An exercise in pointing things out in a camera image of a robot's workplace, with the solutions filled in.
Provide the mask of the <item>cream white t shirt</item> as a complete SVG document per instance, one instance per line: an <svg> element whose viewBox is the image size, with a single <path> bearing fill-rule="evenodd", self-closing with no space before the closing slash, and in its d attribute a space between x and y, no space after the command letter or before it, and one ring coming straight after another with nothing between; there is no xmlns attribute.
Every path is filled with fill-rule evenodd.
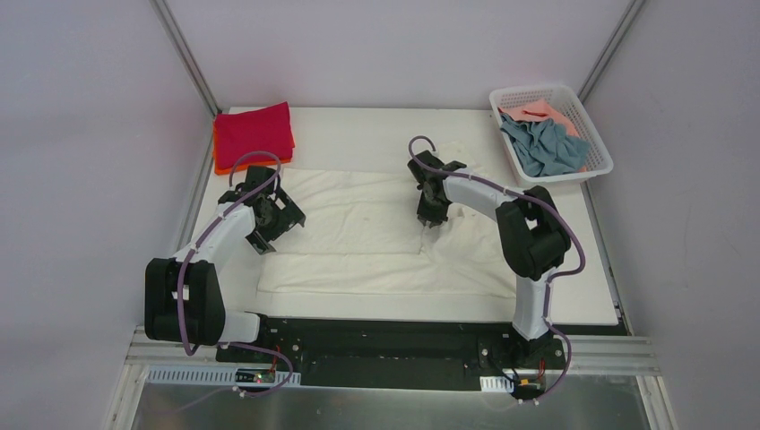
<svg viewBox="0 0 760 430"><path fill-rule="evenodd" d="M288 168L283 188L306 214L263 257L271 293L515 296L497 225L454 203L425 227L412 175Z"/></svg>

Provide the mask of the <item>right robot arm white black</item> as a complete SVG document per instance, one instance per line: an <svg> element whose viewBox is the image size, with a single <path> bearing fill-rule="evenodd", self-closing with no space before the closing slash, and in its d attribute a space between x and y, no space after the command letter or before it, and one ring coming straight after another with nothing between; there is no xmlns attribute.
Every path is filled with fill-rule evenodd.
<svg viewBox="0 0 760 430"><path fill-rule="evenodd" d="M459 161L445 164L429 150L414 154L408 169L418 183L417 215L424 225L435 227L447 221L453 203L497 224L502 254L516 275L509 356L519 366L533 366L553 339L548 318L550 284L571 245L571 235L558 219L550 193L540 186L518 193L472 174Z"/></svg>

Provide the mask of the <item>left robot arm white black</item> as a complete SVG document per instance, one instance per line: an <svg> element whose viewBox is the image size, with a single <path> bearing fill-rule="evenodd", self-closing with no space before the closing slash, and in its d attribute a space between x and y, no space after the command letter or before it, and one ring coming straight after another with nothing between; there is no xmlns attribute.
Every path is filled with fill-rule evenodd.
<svg viewBox="0 0 760 430"><path fill-rule="evenodd" d="M260 330L258 314L228 308L220 274L237 248L274 252L273 241L303 226L304 212L281 188L274 168L250 166L243 182L226 191L200 234L145 270L144 330L151 340L198 346L239 342L252 362L263 362L273 338Z"/></svg>

